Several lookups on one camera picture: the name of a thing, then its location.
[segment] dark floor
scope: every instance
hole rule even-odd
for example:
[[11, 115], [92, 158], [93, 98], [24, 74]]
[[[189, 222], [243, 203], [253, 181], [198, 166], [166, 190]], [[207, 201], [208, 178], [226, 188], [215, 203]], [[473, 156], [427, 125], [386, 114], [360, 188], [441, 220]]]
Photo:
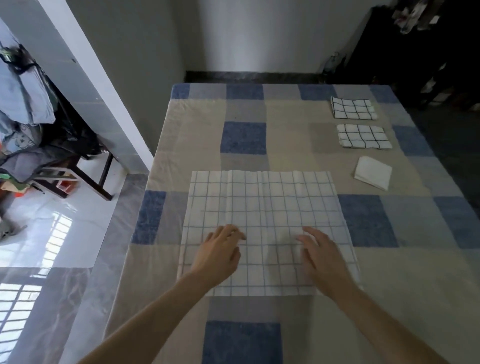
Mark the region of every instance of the dark floor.
[[407, 111], [480, 218], [480, 112], [450, 105]]

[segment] wall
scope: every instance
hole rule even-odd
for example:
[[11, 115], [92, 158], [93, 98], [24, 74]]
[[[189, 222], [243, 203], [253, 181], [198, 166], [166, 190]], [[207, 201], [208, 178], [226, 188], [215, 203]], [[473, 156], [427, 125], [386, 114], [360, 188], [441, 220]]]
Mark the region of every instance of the wall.
[[172, 0], [189, 71], [315, 73], [391, 0]]
[[[101, 79], [103, 69], [86, 39], [82, 39], [84, 35], [75, 19], [68, 17], [71, 12], [65, 1], [42, 1], [54, 8], [54, 20], [67, 22], [63, 35], [37, 0], [2, 0], [0, 16], [124, 168], [130, 173], [148, 173], [153, 156], [109, 79]], [[79, 32], [73, 32], [75, 25]], [[62, 36], [71, 40], [72, 49]], [[80, 65], [95, 60], [98, 67], [94, 81], [102, 82], [102, 95]], [[106, 105], [107, 96], [118, 99], [114, 113]]]
[[168, 0], [67, 0], [150, 150], [185, 71]]

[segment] table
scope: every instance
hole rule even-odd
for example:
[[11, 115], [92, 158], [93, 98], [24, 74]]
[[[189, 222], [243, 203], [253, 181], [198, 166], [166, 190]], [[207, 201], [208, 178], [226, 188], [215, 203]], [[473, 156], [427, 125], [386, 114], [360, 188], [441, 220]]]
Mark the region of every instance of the table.
[[[383, 127], [393, 149], [342, 148], [331, 96], [371, 100], [378, 120], [348, 122]], [[388, 192], [353, 179], [360, 156], [393, 167]], [[331, 172], [365, 291], [452, 363], [480, 357], [480, 221], [383, 85], [175, 85], [107, 335], [175, 283], [199, 170]], [[379, 357], [326, 297], [204, 297], [155, 362], [282, 360]]]

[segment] folded checkered cloth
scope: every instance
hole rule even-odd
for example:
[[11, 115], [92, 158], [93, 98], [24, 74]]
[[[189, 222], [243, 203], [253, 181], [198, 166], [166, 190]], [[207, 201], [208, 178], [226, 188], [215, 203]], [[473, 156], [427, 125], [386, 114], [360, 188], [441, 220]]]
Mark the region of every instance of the folded checkered cloth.
[[377, 120], [378, 118], [370, 100], [345, 100], [332, 97], [331, 104], [336, 119]]
[[336, 126], [340, 145], [344, 148], [392, 149], [392, 144], [379, 126], [339, 124]]

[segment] baseboard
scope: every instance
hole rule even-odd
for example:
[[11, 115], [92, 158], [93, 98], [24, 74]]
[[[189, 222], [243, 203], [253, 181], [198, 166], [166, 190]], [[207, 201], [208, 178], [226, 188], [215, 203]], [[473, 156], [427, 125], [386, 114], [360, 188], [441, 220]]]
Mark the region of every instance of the baseboard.
[[259, 73], [259, 72], [199, 72], [187, 71], [189, 84], [322, 84], [320, 73]]

